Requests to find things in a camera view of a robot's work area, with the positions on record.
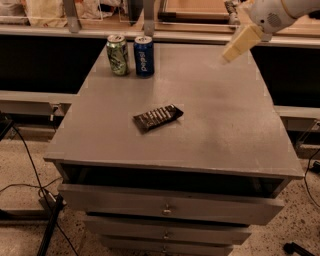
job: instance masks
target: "chocolate bar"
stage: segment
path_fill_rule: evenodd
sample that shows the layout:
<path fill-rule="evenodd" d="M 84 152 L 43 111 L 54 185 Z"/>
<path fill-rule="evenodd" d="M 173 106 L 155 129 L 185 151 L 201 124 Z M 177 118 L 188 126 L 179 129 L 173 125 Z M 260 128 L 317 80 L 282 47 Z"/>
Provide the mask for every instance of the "chocolate bar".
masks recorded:
<path fill-rule="evenodd" d="M 133 119 L 140 130 L 148 132 L 151 129 L 170 123 L 182 115 L 183 112 L 171 104 L 134 116 Z"/>

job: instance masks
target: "green soda can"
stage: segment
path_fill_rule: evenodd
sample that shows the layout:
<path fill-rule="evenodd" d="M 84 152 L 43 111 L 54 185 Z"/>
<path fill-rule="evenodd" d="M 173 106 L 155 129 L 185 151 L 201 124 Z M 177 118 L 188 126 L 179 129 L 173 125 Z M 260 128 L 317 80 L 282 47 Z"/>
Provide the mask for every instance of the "green soda can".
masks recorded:
<path fill-rule="evenodd" d="M 114 74 L 118 76 L 129 74 L 128 44 L 124 36 L 111 35 L 108 37 L 107 54 Z"/>

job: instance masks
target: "floor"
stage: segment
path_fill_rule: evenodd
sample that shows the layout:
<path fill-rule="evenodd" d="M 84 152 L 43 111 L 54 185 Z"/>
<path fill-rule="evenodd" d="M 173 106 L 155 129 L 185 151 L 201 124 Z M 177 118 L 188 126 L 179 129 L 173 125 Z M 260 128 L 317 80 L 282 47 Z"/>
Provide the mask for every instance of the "floor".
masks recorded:
<path fill-rule="evenodd" d="M 51 163 L 43 161 L 42 156 L 54 135 L 50 129 L 21 128 L 42 185 L 59 178 L 59 174 Z M 12 140 L 8 134 L 0 142 L 0 190 L 12 183 L 28 183 L 37 185 L 34 171 L 18 136 Z M 301 159 L 303 168 L 306 159 Z M 57 193 L 61 179 L 48 187 L 51 193 Z M 307 177 L 311 193 L 320 204 L 320 175 L 309 173 Z M 320 221 L 319 208 L 310 200 L 302 180 L 294 181 L 280 194 L 285 201 L 285 208 L 267 226 L 251 226 L 253 234 L 242 245 L 234 249 L 230 256 L 281 256 L 286 255 L 282 246 L 286 242 L 296 242 L 315 255 L 320 255 Z M 0 193 L 0 209 L 40 209 L 38 189 L 30 187 L 10 187 Z M 86 230 L 81 218 L 82 213 L 71 210 L 66 205 L 59 214 L 58 223 L 70 238 L 81 256 L 148 256 L 160 255 L 149 252 L 111 250 L 103 247 L 97 236 Z M 34 256 L 38 252 L 42 236 L 46 228 L 44 221 L 0 221 L 0 255 Z M 47 251 L 47 255 L 75 255 L 68 243 L 56 228 Z"/>

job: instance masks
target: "pepsi can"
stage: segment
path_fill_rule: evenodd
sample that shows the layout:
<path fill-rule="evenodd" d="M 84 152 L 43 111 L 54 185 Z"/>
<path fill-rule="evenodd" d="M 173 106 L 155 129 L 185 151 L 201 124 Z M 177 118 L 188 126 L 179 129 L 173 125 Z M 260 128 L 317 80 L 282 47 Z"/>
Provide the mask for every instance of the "pepsi can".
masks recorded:
<path fill-rule="evenodd" d="M 149 36 L 138 36 L 134 40 L 134 59 L 136 73 L 140 77 L 150 77 L 154 74 L 153 41 Z"/>

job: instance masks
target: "cabinet top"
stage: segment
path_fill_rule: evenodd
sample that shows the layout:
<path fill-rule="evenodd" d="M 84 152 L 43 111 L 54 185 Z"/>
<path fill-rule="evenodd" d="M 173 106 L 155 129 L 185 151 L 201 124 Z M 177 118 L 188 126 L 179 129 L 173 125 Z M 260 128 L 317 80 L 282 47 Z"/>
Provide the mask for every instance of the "cabinet top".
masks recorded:
<path fill-rule="evenodd" d="M 303 177 L 249 54 L 220 63 L 222 46 L 155 44 L 155 74 L 112 74 L 104 50 L 49 145 L 47 161 L 80 165 Z M 133 116 L 174 104 L 184 115 L 141 134 Z"/>

